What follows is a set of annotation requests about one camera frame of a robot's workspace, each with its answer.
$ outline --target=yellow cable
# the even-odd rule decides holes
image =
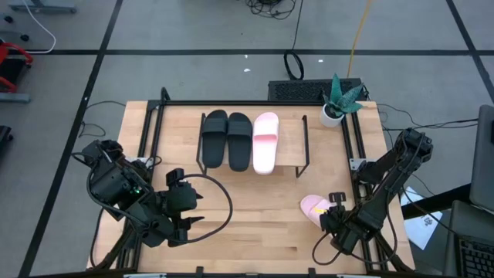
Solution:
[[[360,34],[362,33],[362,28],[364,27],[364,22],[365,19],[367,18],[367,14],[369,13],[369,8],[371,6],[371,3],[372,0],[367,0],[367,4],[365,5],[364,16],[362,16],[362,19],[360,20],[360,25],[358,26],[358,31],[357,34],[355,35],[354,45],[352,46],[352,52],[350,53],[350,62],[348,63],[347,78],[350,76],[350,71],[352,70],[352,63],[354,62],[355,46],[357,45],[357,41],[358,38],[360,37]]]

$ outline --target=white plant pot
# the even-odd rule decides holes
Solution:
[[[321,124],[325,127],[335,127],[338,124],[341,123],[341,119],[343,119],[344,114],[339,116],[337,119],[333,119],[332,117],[326,115],[326,112],[324,110],[326,109],[326,104],[324,104],[323,109],[321,109],[321,114],[319,115],[319,119],[321,121]]]

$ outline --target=slide sandal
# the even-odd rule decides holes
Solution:
[[[230,114],[227,140],[230,168],[233,171],[247,170],[252,149],[252,124],[246,115]]]
[[[266,112],[255,119],[252,149],[257,174],[269,175],[275,167],[278,131],[278,116],[273,112]]]
[[[321,227],[319,216],[333,205],[333,203],[318,195],[307,195],[300,202],[303,214],[319,228]]]
[[[212,111],[202,125],[202,163],[207,168],[218,168],[225,154],[228,116],[223,110]]]

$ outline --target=black slide sandal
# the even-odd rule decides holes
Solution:
[[[224,110],[214,110],[202,126],[202,163],[207,168],[218,168],[225,154],[228,115]]]
[[[228,162],[233,171],[249,167],[252,150],[252,124],[246,115],[232,113],[228,118]]]

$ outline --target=paper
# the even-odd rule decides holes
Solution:
[[[405,189],[408,197],[413,202],[422,200],[422,196],[417,194],[415,190],[408,187]],[[409,204],[407,196],[404,194],[401,196],[400,204],[401,206]],[[441,220],[442,212],[434,212],[432,215]],[[414,219],[409,219],[404,221],[404,228],[407,231],[408,238],[420,249],[425,249],[429,239],[431,239],[432,233],[435,230],[435,227],[438,225],[438,222],[435,221],[430,215],[423,215]]]

